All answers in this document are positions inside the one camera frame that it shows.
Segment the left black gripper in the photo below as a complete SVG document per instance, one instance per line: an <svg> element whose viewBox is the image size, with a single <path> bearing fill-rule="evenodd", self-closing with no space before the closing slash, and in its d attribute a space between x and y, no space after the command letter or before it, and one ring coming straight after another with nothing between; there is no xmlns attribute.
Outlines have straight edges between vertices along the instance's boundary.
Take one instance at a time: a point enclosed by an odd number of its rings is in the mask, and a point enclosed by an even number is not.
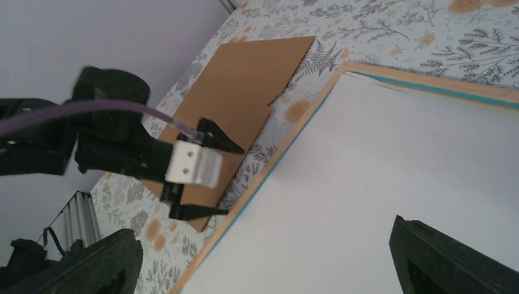
<svg viewBox="0 0 519 294"><path fill-rule="evenodd" d="M232 141L213 120L201 118L196 130L196 142L203 147L238 155L245 153L244 149ZM135 134L123 142L80 133L75 161L82 173L88 170L101 170L160 183L163 186L159 193L160 200L166 203L180 203L184 185L167 183L165 179L173 151L171 143L150 136L146 129L140 126ZM169 218L192 221L228 213L229 210L208 206L172 204Z"/></svg>

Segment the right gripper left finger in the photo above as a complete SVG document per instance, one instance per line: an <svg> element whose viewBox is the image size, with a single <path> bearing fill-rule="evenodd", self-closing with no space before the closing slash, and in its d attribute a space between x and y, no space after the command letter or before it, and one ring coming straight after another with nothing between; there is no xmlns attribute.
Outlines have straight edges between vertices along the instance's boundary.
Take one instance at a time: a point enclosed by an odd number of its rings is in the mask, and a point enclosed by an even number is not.
<svg viewBox="0 0 519 294"><path fill-rule="evenodd" d="M143 248L131 229L75 247L60 261L30 239L11 242L12 255L1 267L1 293L133 293L143 263Z"/></svg>

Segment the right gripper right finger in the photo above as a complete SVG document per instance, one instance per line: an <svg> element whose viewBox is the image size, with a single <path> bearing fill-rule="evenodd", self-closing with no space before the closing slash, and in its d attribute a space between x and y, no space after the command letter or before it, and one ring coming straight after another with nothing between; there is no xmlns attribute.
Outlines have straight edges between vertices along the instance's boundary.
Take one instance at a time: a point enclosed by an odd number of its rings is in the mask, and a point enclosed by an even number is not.
<svg viewBox="0 0 519 294"><path fill-rule="evenodd" d="M518 272L419 220L396 216L390 252L403 293L518 293Z"/></svg>

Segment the sunflower photo print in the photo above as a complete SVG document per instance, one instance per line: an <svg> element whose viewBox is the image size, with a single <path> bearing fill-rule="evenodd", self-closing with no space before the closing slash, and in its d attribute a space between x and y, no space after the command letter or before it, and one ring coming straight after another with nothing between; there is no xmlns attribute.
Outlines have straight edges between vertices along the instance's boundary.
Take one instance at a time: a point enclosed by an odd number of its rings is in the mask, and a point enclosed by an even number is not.
<svg viewBox="0 0 519 294"><path fill-rule="evenodd" d="M518 268L518 112L343 75L182 293L400 293L394 219Z"/></svg>

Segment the teal and wood picture frame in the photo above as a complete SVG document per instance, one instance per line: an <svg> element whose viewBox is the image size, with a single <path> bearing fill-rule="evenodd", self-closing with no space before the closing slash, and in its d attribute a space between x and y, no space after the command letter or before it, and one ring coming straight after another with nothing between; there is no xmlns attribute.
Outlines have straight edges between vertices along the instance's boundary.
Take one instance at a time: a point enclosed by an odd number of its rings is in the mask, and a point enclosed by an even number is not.
<svg viewBox="0 0 519 294"><path fill-rule="evenodd" d="M303 114L299 122L294 126L291 133L277 149L269 162L257 174L255 179L249 184L248 189L238 200L222 223L217 227L211 238L205 243L199 254L193 259L191 264L173 285L170 293L180 293L184 285L195 273L196 269L202 264L204 259L217 246L218 242L224 237L228 230L233 226L239 216L251 202L259 188L263 185L276 165L280 162L290 146L295 142L303 128L311 120L313 115L322 106L328 95L332 92L335 84L344 72L355 72L359 75L370 77L383 83L397 85L402 88L416 89L421 92L434 92L456 99L477 102L492 107L503 107L518 110L518 89L495 88L475 83L465 83L459 80L448 78L433 77L419 73L405 72L388 67L371 66L359 62L348 61L341 65L334 73L333 77L327 82L318 97L312 102L308 110Z"/></svg>

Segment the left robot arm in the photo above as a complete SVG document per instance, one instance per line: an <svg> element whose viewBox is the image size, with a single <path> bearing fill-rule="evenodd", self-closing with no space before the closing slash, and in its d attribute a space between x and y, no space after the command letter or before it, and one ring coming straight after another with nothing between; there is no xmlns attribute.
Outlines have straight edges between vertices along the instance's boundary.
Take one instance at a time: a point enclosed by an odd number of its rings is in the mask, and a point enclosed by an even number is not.
<svg viewBox="0 0 519 294"><path fill-rule="evenodd" d="M101 170L160 183L169 217L191 221L226 210L183 204L184 187L215 188L222 152L243 154L212 120L195 128L147 105L149 85L117 69L82 68L69 100L1 100L1 175Z"/></svg>

